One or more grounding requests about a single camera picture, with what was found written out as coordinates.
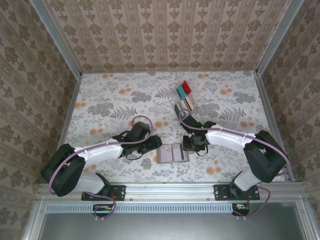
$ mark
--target gray floor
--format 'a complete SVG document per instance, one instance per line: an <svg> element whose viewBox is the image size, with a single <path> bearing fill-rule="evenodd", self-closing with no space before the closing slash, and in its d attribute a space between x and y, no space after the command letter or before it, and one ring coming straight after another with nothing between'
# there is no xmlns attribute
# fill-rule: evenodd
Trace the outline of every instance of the gray floor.
<svg viewBox="0 0 320 240"><path fill-rule="evenodd" d="M40 240L303 240L291 203L269 203L242 220L230 213L118 213L105 220L92 214L47 214Z"/></svg>

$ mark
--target wall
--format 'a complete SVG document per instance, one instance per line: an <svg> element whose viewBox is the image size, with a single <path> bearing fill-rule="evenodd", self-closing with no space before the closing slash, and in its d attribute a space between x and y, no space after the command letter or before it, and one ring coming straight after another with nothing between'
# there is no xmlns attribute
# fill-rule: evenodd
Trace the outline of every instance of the wall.
<svg viewBox="0 0 320 240"><path fill-rule="evenodd" d="M28 0L0 1L0 239L19 239L75 85Z"/></svg>
<svg viewBox="0 0 320 240"><path fill-rule="evenodd" d="M295 177L320 220L320 1L304 1L262 77Z"/></svg>
<svg viewBox="0 0 320 240"><path fill-rule="evenodd" d="M83 72L254 69L289 0L44 0Z"/></svg>

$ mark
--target floral tablecloth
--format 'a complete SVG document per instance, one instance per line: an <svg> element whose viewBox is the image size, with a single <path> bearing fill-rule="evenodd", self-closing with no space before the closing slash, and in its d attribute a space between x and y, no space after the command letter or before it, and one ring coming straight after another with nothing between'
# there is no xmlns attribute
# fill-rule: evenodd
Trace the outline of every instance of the floral tablecloth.
<svg viewBox="0 0 320 240"><path fill-rule="evenodd" d="M186 132L168 101L171 88L187 80L200 107L193 116L248 133L269 130L252 71L91 73L82 75L66 143L83 147L104 142L131 129L136 115L148 116L163 144L181 143ZM110 182L228 182L248 163L245 155L209 146L209 153L190 152L190 162L157 164L156 151L139 160L108 159L85 169Z"/></svg>

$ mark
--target floral wallpaper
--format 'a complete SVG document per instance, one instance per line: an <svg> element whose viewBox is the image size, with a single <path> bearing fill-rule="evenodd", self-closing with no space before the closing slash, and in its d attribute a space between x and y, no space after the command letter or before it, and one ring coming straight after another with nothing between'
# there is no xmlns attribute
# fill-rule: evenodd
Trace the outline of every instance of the floral wallpaper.
<svg viewBox="0 0 320 240"><path fill-rule="evenodd" d="M163 144L181 143L187 133L169 97L184 80L200 107L192 114L198 121L246 133L269 129L252 71L90 73L82 75L66 143L84 147L107 141L130 130L136 115L152 120ZM85 172L99 172L111 182L227 182L249 167L244 154L217 145L210 145L203 157L190 152L189 159L158 164L153 150L139 160L108 159Z"/></svg>
<svg viewBox="0 0 320 240"><path fill-rule="evenodd" d="M16 240L57 147L75 79L28 0L0 0L0 239Z"/></svg>
<svg viewBox="0 0 320 240"><path fill-rule="evenodd" d="M43 0L82 72L254 69L289 0Z"/></svg>
<svg viewBox="0 0 320 240"><path fill-rule="evenodd" d="M320 222L320 1L305 0L262 75L296 180Z"/></svg>

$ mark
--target aluminum frame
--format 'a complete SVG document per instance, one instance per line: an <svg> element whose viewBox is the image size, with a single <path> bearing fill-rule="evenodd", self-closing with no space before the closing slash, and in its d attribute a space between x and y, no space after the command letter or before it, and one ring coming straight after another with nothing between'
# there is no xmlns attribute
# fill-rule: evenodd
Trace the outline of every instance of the aluminum frame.
<svg viewBox="0 0 320 240"><path fill-rule="evenodd" d="M180 182L180 183L111 183L112 185L126 185L125 200L119 203L125 204L214 204L214 203L244 203L246 201L216 201L214 195L214 185L227 184L227 182ZM303 230L308 240L319 239L317 226L314 225L315 218L313 212L308 207L307 194L302 182L272 182L263 183L261 186L271 191L269 202L271 203L296 203ZM253 201L262 203L268 193L260 191L260 200ZM23 240L37 240L42 228L46 214L47 204L88 204L96 203L92 201L81 201L81 193L70 193L64 197L51 195L48 192L48 184L39 186L38 195L33 207L33 211L25 232ZM99 201L100 204L110 203L109 201Z"/></svg>

